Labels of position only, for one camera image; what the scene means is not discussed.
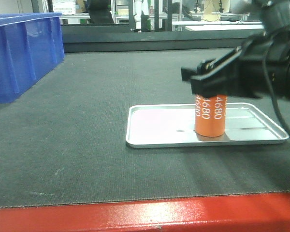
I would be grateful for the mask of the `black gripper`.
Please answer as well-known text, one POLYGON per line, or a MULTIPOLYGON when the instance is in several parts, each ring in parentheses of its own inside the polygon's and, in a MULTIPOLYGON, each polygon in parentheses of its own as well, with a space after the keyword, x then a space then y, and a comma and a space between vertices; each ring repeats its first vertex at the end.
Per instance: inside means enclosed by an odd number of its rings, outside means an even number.
POLYGON ((182 81, 190 83, 192 93, 206 98, 269 95, 266 74, 275 95, 290 100, 290 31, 253 35, 219 59, 181 69, 182 81))

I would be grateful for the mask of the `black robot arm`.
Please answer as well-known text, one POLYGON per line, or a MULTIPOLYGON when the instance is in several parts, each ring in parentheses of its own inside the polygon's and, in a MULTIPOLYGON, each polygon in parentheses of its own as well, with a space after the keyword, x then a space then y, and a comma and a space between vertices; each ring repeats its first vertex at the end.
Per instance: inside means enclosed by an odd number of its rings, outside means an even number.
POLYGON ((267 74, 274 93, 290 100, 290 0, 244 0, 235 10, 259 12, 264 33, 248 37, 219 59, 182 68, 182 81, 203 97, 259 98, 269 94, 267 74))

